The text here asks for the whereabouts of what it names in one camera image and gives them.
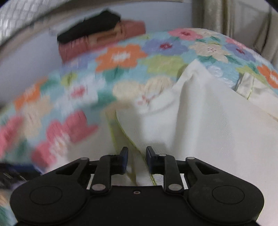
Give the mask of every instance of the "folded cloth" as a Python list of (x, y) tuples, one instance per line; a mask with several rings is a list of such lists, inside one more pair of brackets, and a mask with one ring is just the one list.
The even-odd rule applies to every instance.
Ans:
[(66, 44), (84, 36), (102, 31), (109, 31), (113, 29), (120, 20), (121, 17), (119, 15), (105, 10), (99, 15), (84, 20), (83, 22), (71, 27), (66, 32), (58, 35), (57, 41), (62, 44)]
[(278, 122), (197, 60), (171, 89), (116, 115), (142, 153), (152, 145), (178, 160), (194, 156), (256, 185), (265, 198), (258, 223), (277, 225)]
[(122, 20), (109, 30), (81, 37), (67, 44), (59, 44), (59, 54), (63, 63), (82, 53), (101, 50), (118, 41), (146, 33), (144, 21)]
[(245, 73), (236, 92), (278, 120), (278, 96), (267, 83)]

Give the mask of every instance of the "flower pattern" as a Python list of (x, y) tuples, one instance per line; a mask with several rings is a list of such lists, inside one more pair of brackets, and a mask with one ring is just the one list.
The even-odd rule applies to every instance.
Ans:
[(278, 73), (274, 70), (270, 70), (266, 65), (257, 67), (259, 72), (266, 78), (268, 84), (274, 88), (278, 89)]
[(24, 124), (23, 133), (25, 137), (36, 137), (41, 128), (41, 118), (51, 112), (53, 108), (50, 96), (43, 96), (36, 102), (27, 104), (23, 109)]
[(191, 29), (176, 29), (168, 32), (172, 36), (179, 37), (182, 40), (187, 40), (187, 41), (194, 41), (196, 39), (201, 39), (203, 38), (202, 35), (196, 33), (195, 31)]
[(52, 121), (46, 130), (46, 141), (41, 142), (32, 153), (32, 160), (39, 167), (49, 167), (57, 158), (65, 156), (71, 143), (77, 143), (95, 133), (98, 125), (88, 125), (83, 111), (67, 117), (64, 124)]
[(96, 61), (101, 63), (96, 72), (111, 70), (115, 67), (130, 68), (137, 65), (137, 60), (146, 57), (139, 45), (128, 44), (127, 46), (114, 46), (107, 49), (107, 53), (100, 55)]
[(0, 158), (17, 139), (22, 123), (23, 117), (13, 116), (0, 128)]
[(221, 70), (220, 67), (211, 65), (207, 69), (212, 75), (214, 75), (217, 78), (217, 80), (223, 82), (229, 88), (233, 88), (235, 86), (235, 83), (232, 80), (230, 80), (228, 78), (223, 78), (224, 72)]
[[(35, 150), (36, 165), (54, 169), (66, 164), (83, 145), (74, 142), (78, 135), (86, 136), (88, 123), (100, 127), (100, 134), (102, 113), (113, 119), (115, 109), (131, 102), (147, 105), (172, 87), (195, 59), (229, 87), (239, 74), (250, 73), (278, 94), (277, 71), (271, 63), (227, 36), (200, 28), (139, 36), (83, 54), (27, 89), (1, 112), (0, 155), (7, 161), (17, 156), (16, 161), (26, 163)], [(66, 122), (76, 118), (76, 112), (86, 112), (88, 118), (81, 118), (87, 123), (78, 121), (67, 129)], [(17, 132), (7, 127), (15, 114), (22, 118)], [(99, 139), (98, 134), (90, 139)], [(18, 152), (22, 140), (27, 145)]]
[(55, 107), (63, 115), (72, 113), (77, 107), (93, 104), (98, 101), (98, 90), (105, 86), (105, 79), (96, 79), (95, 74), (88, 75), (81, 82), (73, 82), (62, 97), (58, 98)]
[(221, 45), (206, 44), (203, 42), (196, 42), (189, 47), (194, 49), (197, 55), (209, 57), (212, 56), (218, 61), (228, 63), (228, 58), (225, 55), (230, 55), (228, 51), (222, 49)]
[(209, 38), (211, 36), (218, 37), (219, 33), (215, 31), (210, 31), (203, 28), (189, 28), (189, 30), (196, 32), (198, 35), (201, 35), (203, 38)]
[(242, 47), (238, 47), (235, 44), (226, 44), (225, 48), (233, 52), (237, 57), (240, 57), (246, 61), (255, 62), (255, 58), (253, 57), (253, 55)]
[(76, 59), (66, 63), (64, 66), (62, 66), (61, 69), (59, 70), (59, 73), (60, 73), (60, 75), (65, 75), (70, 72), (76, 72), (79, 70), (87, 69), (88, 64), (90, 62), (94, 62), (95, 58), (98, 55), (99, 54), (96, 52), (85, 53), (81, 57), (76, 58)]
[(255, 60), (258, 61), (259, 63), (265, 64), (267, 66), (271, 66), (271, 63), (268, 60), (263, 58), (260, 54), (256, 53), (254, 50), (249, 49), (249, 48), (246, 48), (246, 50), (248, 52), (250, 52), (253, 55), (253, 57), (255, 58)]
[(148, 66), (148, 73), (166, 74), (178, 76), (187, 66), (180, 56), (155, 55), (152, 58), (142, 60)]
[(19, 111), (24, 104), (31, 103), (39, 99), (41, 92), (40, 92), (40, 85), (45, 83), (47, 78), (44, 78), (31, 86), (30, 88), (26, 89), (25, 92), (19, 96), (14, 101), (14, 108), (16, 111)]
[(240, 42), (238, 42), (238, 41), (236, 41), (232, 38), (227, 37), (226, 42), (229, 43), (229, 44), (234, 44), (240, 49), (247, 49), (247, 47), (245, 45), (243, 45), (242, 43), (240, 43)]
[(142, 50), (148, 55), (162, 54), (165, 56), (173, 56), (187, 52), (188, 48), (182, 45), (179, 40), (169, 38), (166, 40), (152, 39), (147, 41)]

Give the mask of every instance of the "white wall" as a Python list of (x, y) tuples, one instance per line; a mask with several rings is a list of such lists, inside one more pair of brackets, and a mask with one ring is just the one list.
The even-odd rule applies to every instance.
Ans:
[[(122, 18), (144, 20), (147, 32), (192, 26), (191, 0), (183, 3), (126, 3), (109, 8), (120, 13)], [(15, 99), (41, 76), (60, 67), (61, 63), (56, 36), (50, 35), (48, 30), (26, 42), (0, 64), (0, 104)]]
[(236, 0), (234, 39), (252, 47), (269, 12), (265, 0)]

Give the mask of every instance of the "white cloth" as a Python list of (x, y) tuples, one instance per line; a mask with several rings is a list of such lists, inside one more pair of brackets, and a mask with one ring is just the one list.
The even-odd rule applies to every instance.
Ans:
[(278, 120), (278, 96), (254, 76), (245, 73), (236, 92)]
[(192, 62), (172, 89), (144, 107), (118, 110), (127, 136), (145, 153), (194, 156), (255, 186), (265, 198), (258, 223), (278, 222), (278, 122)]

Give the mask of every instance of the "pink fabric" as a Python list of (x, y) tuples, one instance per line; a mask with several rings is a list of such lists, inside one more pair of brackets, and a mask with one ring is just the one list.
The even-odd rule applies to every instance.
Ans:
[(203, 36), (197, 34), (195, 31), (192, 31), (190, 29), (176, 29), (173, 31), (168, 32), (172, 36), (179, 37), (182, 40), (187, 40), (187, 41), (195, 41), (196, 39), (201, 39)]
[(236, 46), (238, 46), (240, 49), (246, 49), (247, 47), (245, 45), (243, 45), (242, 43), (232, 39), (232, 38), (226, 38), (226, 42), (227, 43), (231, 43), (234, 44)]
[(120, 22), (120, 26), (122, 28), (122, 33), (117, 34), (115, 37), (98, 41), (94, 44), (90, 43), (88, 37), (82, 37), (66, 44), (59, 44), (59, 54), (63, 60), (63, 63), (78, 57), (82, 53), (101, 50), (126, 38), (131, 38), (146, 33), (144, 21), (122, 20)]
[(87, 125), (87, 118), (83, 111), (76, 111), (67, 117), (64, 124), (52, 121), (46, 130), (46, 141), (41, 142), (32, 153), (32, 160), (40, 167), (49, 167), (56, 162), (56, 156), (51, 153), (51, 146), (58, 137), (67, 134), (72, 143), (77, 143), (95, 133), (98, 125)]
[(13, 116), (0, 128), (0, 157), (12, 146), (22, 123), (23, 117)]

